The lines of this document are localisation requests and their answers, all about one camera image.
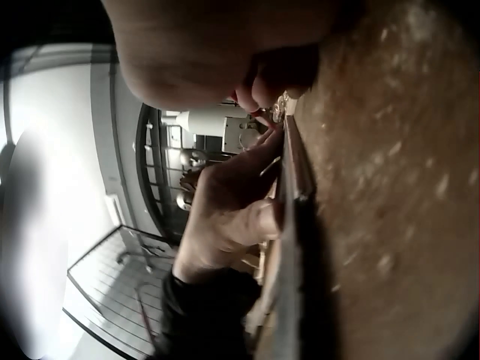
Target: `wooden surface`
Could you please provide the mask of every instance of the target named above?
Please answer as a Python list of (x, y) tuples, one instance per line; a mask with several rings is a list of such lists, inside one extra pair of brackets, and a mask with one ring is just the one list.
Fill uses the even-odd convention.
[(473, 48), (428, 3), (370, 1), (296, 106), (345, 359), (444, 359), (478, 310)]

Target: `white wall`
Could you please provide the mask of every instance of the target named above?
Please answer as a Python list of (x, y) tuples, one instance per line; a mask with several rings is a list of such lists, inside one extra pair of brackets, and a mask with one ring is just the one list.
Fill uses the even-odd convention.
[[(104, 200), (90, 101), (90, 65), (35, 72), (11, 82), (14, 140), (18, 141), (29, 124), (35, 122), (56, 144), (48, 147), (47, 155), (62, 166), (53, 169), (48, 178), (54, 179), (58, 188), (55, 218), (68, 240), (69, 264), (113, 227)], [(82, 333), (76, 324), (63, 317), (59, 347), (48, 358), (68, 359)]]

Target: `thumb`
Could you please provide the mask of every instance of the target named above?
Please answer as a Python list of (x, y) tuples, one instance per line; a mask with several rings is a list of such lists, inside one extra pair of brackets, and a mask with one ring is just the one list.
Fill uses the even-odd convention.
[(280, 236), (282, 206), (274, 199), (256, 201), (235, 212), (230, 225), (230, 236), (244, 246), (252, 246)]

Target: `black sleeve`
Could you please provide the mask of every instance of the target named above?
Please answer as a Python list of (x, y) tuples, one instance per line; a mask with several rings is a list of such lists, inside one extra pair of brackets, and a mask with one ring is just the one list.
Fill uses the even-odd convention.
[(206, 284), (183, 283), (170, 272), (162, 285), (157, 359), (250, 359), (242, 319), (260, 296), (248, 274), (222, 270)]

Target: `hand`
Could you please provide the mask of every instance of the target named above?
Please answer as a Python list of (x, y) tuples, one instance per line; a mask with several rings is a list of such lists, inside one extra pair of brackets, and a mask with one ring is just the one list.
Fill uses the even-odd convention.
[(278, 175), (283, 130), (268, 130), (247, 151), (202, 171), (187, 227), (173, 265), (186, 283), (207, 280), (247, 249), (279, 237), (282, 206), (265, 199)]

